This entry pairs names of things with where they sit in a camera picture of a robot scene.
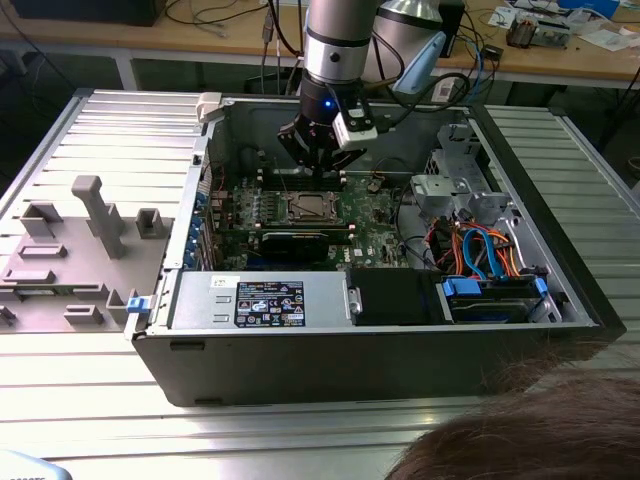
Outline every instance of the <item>warning label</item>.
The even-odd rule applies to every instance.
[[[238,282],[236,298],[237,327],[305,326],[302,282]]]

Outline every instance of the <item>green circuit board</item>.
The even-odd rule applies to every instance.
[[[243,179],[225,210],[232,225],[221,226],[222,270],[278,270],[265,264],[260,239],[268,232],[319,232],[329,237],[325,261],[298,265],[301,270],[340,271],[350,267],[398,268],[407,261],[390,223],[390,189],[371,193],[370,177],[351,177],[339,192],[266,191]],[[282,269],[291,269],[284,265]]]

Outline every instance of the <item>motherboard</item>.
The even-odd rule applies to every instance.
[[[212,194],[211,239],[203,248],[215,250],[211,262],[221,271],[406,267],[392,221],[397,189],[367,176],[338,185],[302,191],[284,180],[240,179]]]

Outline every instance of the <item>gray plastic part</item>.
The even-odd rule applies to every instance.
[[[111,228],[113,228],[118,235],[122,235],[122,232],[124,231],[124,220],[122,220],[122,217],[120,217],[118,207],[115,203],[107,203],[105,205],[107,206],[109,219],[111,220]],[[93,236],[97,237],[98,232],[93,228],[91,219],[87,220],[87,225],[89,226],[89,230],[91,230]]]
[[[164,238],[167,229],[162,223],[160,211],[156,208],[141,208],[136,217],[136,227],[140,232],[140,238],[146,240],[150,238]]]
[[[64,245],[25,245],[18,251],[22,258],[62,258],[67,256]]]
[[[95,305],[67,305],[64,318],[71,325],[101,324],[104,321]]]
[[[89,212],[93,230],[98,234],[109,258],[118,259],[124,255],[124,245],[112,226],[109,210],[100,195],[101,187],[100,177],[78,175],[71,186],[71,193],[84,203]]]
[[[53,283],[56,276],[51,270],[9,270],[4,276],[5,282],[15,283]]]
[[[11,255],[4,270],[0,271],[0,281],[9,270],[53,270],[54,283],[30,288],[26,284],[2,285],[0,283],[0,304],[6,305],[18,317],[12,327],[2,327],[13,332],[117,332],[123,325],[114,319],[106,307],[106,298],[80,300],[72,288],[87,288],[105,284],[110,291],[117,290],[126,303],[126,295],[136,289],[140,295],[154,292],[157,275],[162,266],[167,238],[142,240],[134,218],[123,218],[125,228],[120,237],[127,255],[120,260],[111,260],[104,253],[99,238],[87,228],[85,218],[65,218],[64,222],[49,226],[56,236],[56,242],[64,244],[67,255],[63,258],[22,258],[18,252],[24,246],[35,246],[28,235]],[[164,219],[170,231],[173,219]],[[100,325],[71,325],[63,314],[69,304],[96,305],[104,322]]]
[[[62,222],[62,218],[51,203],[32,202],[20,221],[35,242],[51,242],[54,234],[48,224]]]
[[[131,296],[137,296],[135,289],[131,290],[129,298],[131,298]],[[129,317],[127,306],[120,298],[120,295],[118,295],[117,290],[111,290],[109,298],[107,298],[107,311],[118,325],[127,323],[127,318]]]
[[[109,289],[104,283],[89,288],[75,288],[73,294],[80,300],[103,300],[109,297]]]
[[[9,310],[4,305],[0,305],[0,320],[2,320],[7,325],[13,325],[13,320],[15,320],[15,314]]]
[[[20,294],[18,294],[18,292],[14,288],[0,289],[0,302],[15,302],[15,301],[21,302],[22,296],[20,296]]]

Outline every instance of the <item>wooden table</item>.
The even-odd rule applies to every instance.
[[[196,8],[224,5],[226,0],[193,0]],[[533,47],[526,50],[506,45],[505,29],[486,24],[490,10],[502,4],[500,0],[473,0],[470,14],[478,31],[488,43],[504,49],[498,80],[557,85],[626,88],[640,64],[640,52],[625,49],[611,53],[579,38],[572,38],[566,50]],[[258,0],[240,0],[234,7],[213,12],[206,18],[228,16],[259,6]],[[40,49],[46,52],[95,55],[115,60],[125,89],[138,89],[133,59],[181,60],[204,63],[259,64],[262,55],[262,25],[266,10],[250,13],[225,22],[226,38],[193,25],[181,25],[161,16],[154,27],[131,27],[51,20],[22,20],[16,24]],[[187,0],[172,9],[175,17],[191,20]],[[285,35],[298,45],[297,12],[282,7],[282,27]],[[615,20],[640,21],[640,14],[620,9]],[[18,35],[5,18],[0,19],[0,50],[24,52],[31,47]],[[292,66],[295,59],[284,46],[282,64]],[[268,51],[267,65],[275,65],[275,42]],[[457,41],[453,55],[438,62],[436,74],[468,71],[473,59],[464,43]]]

